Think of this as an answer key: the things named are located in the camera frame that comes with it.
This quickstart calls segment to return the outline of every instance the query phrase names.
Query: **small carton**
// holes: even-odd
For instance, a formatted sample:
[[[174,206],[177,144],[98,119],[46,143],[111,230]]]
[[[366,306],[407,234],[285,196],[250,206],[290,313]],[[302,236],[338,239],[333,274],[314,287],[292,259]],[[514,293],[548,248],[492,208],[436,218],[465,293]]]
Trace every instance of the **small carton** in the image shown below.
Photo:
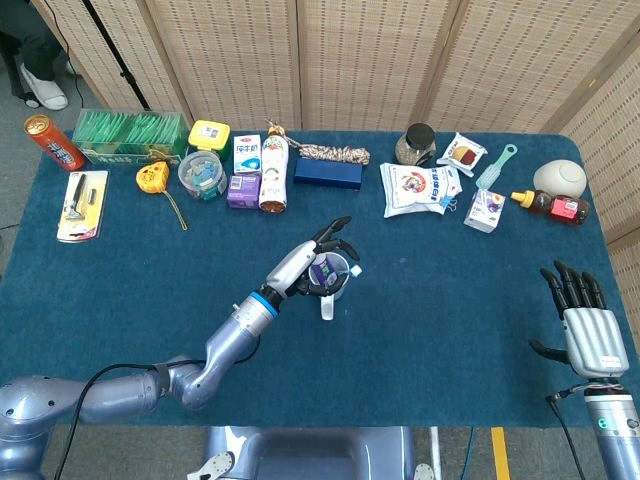
[[[498,226],[504,197],[489,190],[478,190],[473,195],[471,207],[464,219],[464,224],[481,232],[490,233]]]
[[[260,135],[233,137],[233,173],[260,175]]]
[[[259,176],[233,175],[227,191],[227,203],[231,208],[258,208],[259,194]]]

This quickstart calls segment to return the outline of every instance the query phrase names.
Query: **purple object in hand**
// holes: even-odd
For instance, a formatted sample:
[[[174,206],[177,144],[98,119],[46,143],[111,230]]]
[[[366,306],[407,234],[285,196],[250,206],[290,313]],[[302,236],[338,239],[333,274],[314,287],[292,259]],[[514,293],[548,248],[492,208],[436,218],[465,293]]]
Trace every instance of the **purple object in hand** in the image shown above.
[[[338,274],[333,265],[329,263],[326,255],[318,255],[316,257],[316,260],[311,265],[311,271],[316,276],[318,283],[325,288],[330,287],[338,280]]]

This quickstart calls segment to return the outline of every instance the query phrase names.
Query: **yellow tape measure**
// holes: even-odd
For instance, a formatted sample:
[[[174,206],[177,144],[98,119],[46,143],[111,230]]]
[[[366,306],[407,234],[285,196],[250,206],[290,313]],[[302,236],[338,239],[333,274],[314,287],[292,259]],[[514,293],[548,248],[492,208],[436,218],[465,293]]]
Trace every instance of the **yellow tape measure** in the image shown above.
[[[173,200],[173,197],[167,192],[167,181],[169,180],[169,165],[167,162],[156,162],[151,165],[142,167],[136,174],[136,183],[145,193],[164,193],[169,199],[169,203],[173,207],[173,210],[180,220],[182,230],[187,230],[186,222],[182,218],[182,214],[178,209],[178,205]]]

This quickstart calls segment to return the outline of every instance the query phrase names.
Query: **honey bottle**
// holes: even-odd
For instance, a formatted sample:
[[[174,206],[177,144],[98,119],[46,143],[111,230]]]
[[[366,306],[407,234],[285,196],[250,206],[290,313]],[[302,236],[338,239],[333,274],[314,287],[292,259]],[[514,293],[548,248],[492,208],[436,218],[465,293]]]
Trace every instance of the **honey bottle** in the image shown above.
[[[587,201],[565,195],[554,197],[542,190],[513,192],[511,198],[530,212],[541,213],[569,225],[582,225],[589,214]]]

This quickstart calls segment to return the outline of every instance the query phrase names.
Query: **robot finger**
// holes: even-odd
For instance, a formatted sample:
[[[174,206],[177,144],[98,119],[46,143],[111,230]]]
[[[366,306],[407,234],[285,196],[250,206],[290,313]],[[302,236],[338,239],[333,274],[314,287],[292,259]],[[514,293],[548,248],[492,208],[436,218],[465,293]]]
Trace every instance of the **robot finger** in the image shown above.
[[[560,315],[560,320],[562,320],[562,312],[569,308],[569,303],[567,302],[567,297],[565,297],[564,295],[562,284],[558,281],[551,270],[541,268],[540,273],[549,284],[549,289],[551,290],[551,295],[553,296],[553,303],[556,305],[558,315]]]
[[[351,221],[350,216],[336,218],[331,224],[316,232],[316,234],[311,237],[311,240],[317,243],[326,242],[327,240],[331,240],[331,235],[335,232],[339,232],[344,228],[344,226]]]
[[[578,290],[576,289],[575,283],[573,282],[573,277],[571,276],[571,272],[569,272],[567,266],[559,260],[554,260],[553,264],[560,273],[560,278],[562,279],[562,284],[564,285],[564,291],[569,300],[569,307],[583,307],[584,305],[582,305],[582,300],[580,299],[580,295],[578,295]]]
[[[353,258],[356,262],[360,260],[360,255],[356,252],[353,246],[342,239],[327,240],[326,242],[318,243],[318,246],[314,249],[316,253],[333,252],[337,249],[343,250]]]
[[[602,289],[600,288],[600,284],[598,283],[598,281],[589,272],[582,272],[582,278],[586,282],[587,288],[593,296],[593,303],[595,307],[606,310],[607,305],[604,301],[604,294],[602,293]]]
[[[322,285],[315,285],[313,283],[310,283],[306,287],[305,295],[312,295],[314,297],[326,297],[327,295],[331,295],[327,290],[328,289],[324,288]]]
[[[338,275],[338,279],[334,282],[333,285],[331,285],[328,289],[327,289],[327,294],[328,295],[333,295],[334,293],[337,293],[338,290],[340,290],[342,288],[342,285],[344,285],[344,282],[347,281],[347,277],[349,276],[348,273],[341,273],[340,275]]]
[[[576,272],[574,269],[569,268],[569,272],[571,272],[573,281],[577,285],[578,291],[580,292],[582,305],[587,308],[593,307],[593,301],[591,300],[591,295],[589,294],[589,289],[587,288],[587,284],[585,283],[585,281],[582,279],[580,274]]]

